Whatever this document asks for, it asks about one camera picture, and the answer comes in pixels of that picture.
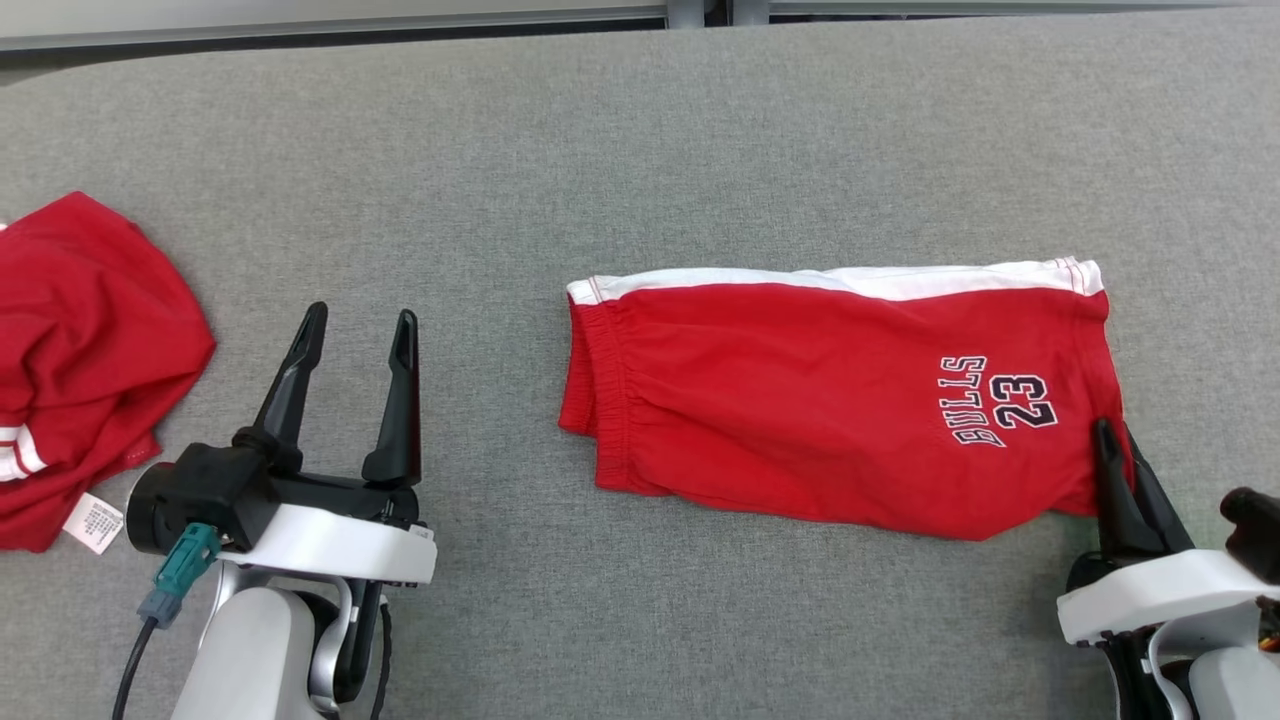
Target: black cable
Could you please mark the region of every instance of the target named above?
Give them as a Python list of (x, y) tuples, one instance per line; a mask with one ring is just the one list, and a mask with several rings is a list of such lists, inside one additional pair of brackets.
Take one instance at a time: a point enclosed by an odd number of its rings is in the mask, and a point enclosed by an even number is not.
[(124, 705), (129, 702), (129, 687), (133, 685), (133, 674), (138, 671), (138, 662), (142, 660), (142, 652), (147, 648), (147, 641), (151, 639), (152, 630), (156, 629), (155, 618), (147, 618), (142, 621), (142, 629), (138, 630), (138, 639), (133, 643), (133, 652), (129, 653), (128, 662), (124, 664), (124, 674), (120, 675), (120, 689), (115, 692), (115, 708), (111, 710), (111, 720), (124, 720)]
[(374, 696), (374, 711), (369, 720), (378, 720), (383, 714), (383, 701), (387, 700), (387, 680), (392, 675), (392, 611), (383, 602), (379, 607), (383, 616), (383, 670), (378, 674), (378, 693)]

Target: teal connector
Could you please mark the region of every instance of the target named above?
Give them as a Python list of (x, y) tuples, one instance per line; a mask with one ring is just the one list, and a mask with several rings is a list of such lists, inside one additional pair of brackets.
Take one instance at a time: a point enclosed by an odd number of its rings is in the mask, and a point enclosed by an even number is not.
[(166, 629), (182, 611), (182, 600), (187, 597), (191, 585), (214, 564), (221, 548), (216, 528), (204, 523), (187, 525), (187, 530), (156, 571), (156, 587), (142, 601), (138, 615), (154, 619), (157, 628)]

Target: white care label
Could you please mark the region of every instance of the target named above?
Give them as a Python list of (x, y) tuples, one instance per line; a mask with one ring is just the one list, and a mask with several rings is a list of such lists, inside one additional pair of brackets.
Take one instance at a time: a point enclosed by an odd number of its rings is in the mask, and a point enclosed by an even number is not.
[(73, 538), (87, 544), (99, 555), (102, 555), (115, 536), (120, 534), (123, 527), (123, 512), (87, 492), (76, 503), (72, 516), (63, 523), (64, 532), (70, 533)]

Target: white trim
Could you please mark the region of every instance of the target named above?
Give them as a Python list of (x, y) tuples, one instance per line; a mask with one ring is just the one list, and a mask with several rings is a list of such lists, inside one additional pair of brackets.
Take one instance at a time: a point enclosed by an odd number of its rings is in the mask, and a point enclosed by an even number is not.
[(682, 268), (635, 275), (594, 275), (568, 284), (575, 305), (598, 305), (637, 290), (696, 287), (703, 284), (786, 284), (851, 292), (878, 300), (920, 300), (980, 290), (1065, 290), (1078, 295), (1102, 291), (1097, 263), (1062, 258), (1047, 263), (1001, 263), (987, 266), (838, 268), (776, 273), (736, 268)]
[[(40, 457), (40, 454), (36, 452), (36, 438), (31, 437), (31, 430), (27, 429), (27, 425), (0, 428), (0, 441), (14, 443), (0, 447), (0, 483), (20, 480), (49, 466)], [(19, 457), (22, 457), (20, 465), (18, 464)], [(31, 470), (31, 473), (23, 473), (23, 468)]]

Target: robotic arm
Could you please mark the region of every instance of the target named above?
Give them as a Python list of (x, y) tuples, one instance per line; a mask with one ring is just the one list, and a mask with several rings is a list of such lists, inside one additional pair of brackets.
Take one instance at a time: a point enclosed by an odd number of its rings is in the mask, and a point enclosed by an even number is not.
[[(435, 542), (413, 493), (421, 479), (417, 319), (403, 310), (397, 320), (378, 445), (352, 479), (303, 471), (298, 448), (326, 318), (323, 302), (307, 310), (257, 419), (230, 447), (193, 443), (177, 462), (148, 469), (129, 497), (125, 525), (137, 550), (170, 553), (191, 528), (214, 528), (220, 546), (214, 609), (175, 719), (337, 719), (364, 687), (380, 615), (376, 717), (390, 653), (383, 584), (429, 583), (434, 574)], [(269, 587), (275, 578), (332, 585), (339, 600)], [(148, 634), (145, 628), (140, 646)], [(132, 657), (116, 717), (136, 664)]]
[(1197, 550), (1132, 436), (1094, 428), (1101, 551), (1071, 568), (1057, 598), (1068, 642), (1101, 650), (1120, 720), (1280, 717), (1280, 500), (1239, 488), (1226, 552)]

